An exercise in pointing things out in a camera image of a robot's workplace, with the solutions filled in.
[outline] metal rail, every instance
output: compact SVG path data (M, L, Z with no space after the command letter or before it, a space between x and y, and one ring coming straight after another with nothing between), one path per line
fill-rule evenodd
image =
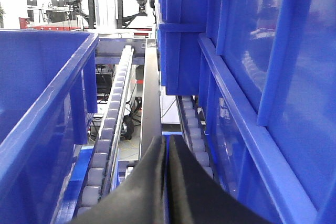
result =
M147 151L154 136L162 135L158 59L155 39L147 39L142 93L140 157Z

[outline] stacked blue crate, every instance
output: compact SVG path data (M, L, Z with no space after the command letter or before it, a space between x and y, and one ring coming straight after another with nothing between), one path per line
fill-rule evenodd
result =
M158 9L161 82L173 83L167 85L167 94L197 93L201 53L197 37L206 28L207 0L160 0ZM188 68L179 69L180 65Z
M274 223L336 223L335 2L206 5L193 94L206 115L209 146L228 191ZM168 52L176 43L165 46ZM186 79L198 78L189 72L198 57L176 67ZM167 66L175 58L167 54ZM174 78L167 68L168 90L190 92Z
M98 36L0 31L0 223L50 223L97 112Z

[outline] computer monitor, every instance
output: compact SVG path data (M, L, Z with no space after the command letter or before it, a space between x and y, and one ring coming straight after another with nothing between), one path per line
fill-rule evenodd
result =
M51 5L58 7L58 1L59 0L51 0Z
M27 5L37 6L37 0L27 0Z
M64 4L65 4L65 1L64 1L64 0L60 0L60 1L58 2L58 6L59 6L59 7L64 7Z

